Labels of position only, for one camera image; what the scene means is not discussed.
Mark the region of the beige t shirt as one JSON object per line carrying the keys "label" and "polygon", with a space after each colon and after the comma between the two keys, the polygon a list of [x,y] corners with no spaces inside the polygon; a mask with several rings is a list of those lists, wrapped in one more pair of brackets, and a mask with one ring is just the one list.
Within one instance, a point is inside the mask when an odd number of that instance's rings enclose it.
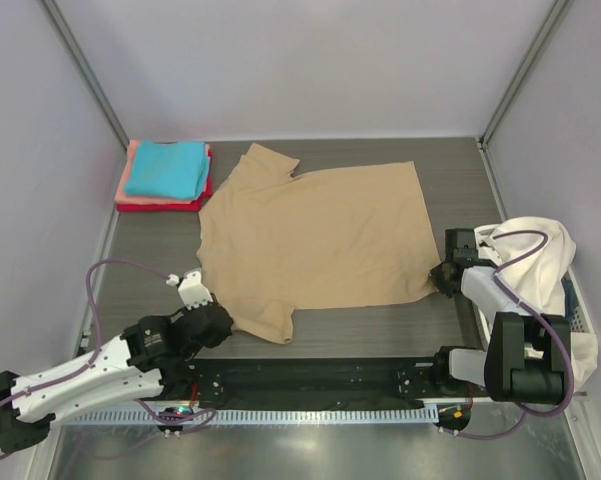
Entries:
{"label": "beige t shirt", "polygon": [[286,344],[297,310],[434,292],[440,257],[413,163],[297,167],[253,144],[200,211],[203,278],[236,328]]}

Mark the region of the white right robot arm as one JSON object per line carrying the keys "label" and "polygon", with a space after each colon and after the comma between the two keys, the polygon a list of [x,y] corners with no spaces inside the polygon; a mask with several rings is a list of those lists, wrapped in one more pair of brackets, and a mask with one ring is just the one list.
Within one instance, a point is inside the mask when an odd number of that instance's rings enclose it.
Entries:
{"label": "white right robot arm", "polygon": [[438,291],[461,294],[491,320],[486,350],[443,346],[434,355],[431,384],[451,396],[466,383],[484,388],[498,402],[566,405],[574,392],[570,327],[564,317],[548,314],[503,278],[506,269],[530,260],[549,243],[547,233],[520,230],[497,240],[536,236],[536,245],[496,264],[479,256],[475,231],[445,231],[445,258],[430,271]]}

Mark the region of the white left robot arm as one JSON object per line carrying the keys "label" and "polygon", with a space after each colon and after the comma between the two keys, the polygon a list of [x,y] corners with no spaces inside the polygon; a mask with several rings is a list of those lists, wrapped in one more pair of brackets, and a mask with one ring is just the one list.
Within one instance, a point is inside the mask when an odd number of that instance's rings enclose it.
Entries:
{"label": "white left robot arm", "polygon": [[0,373],[0,450],[28,449],[55,426],[127,400],[178,400],[191,390],[190,361],[219,346],[233,320],[218,303],[150,315],[120,335],[50,370]]}

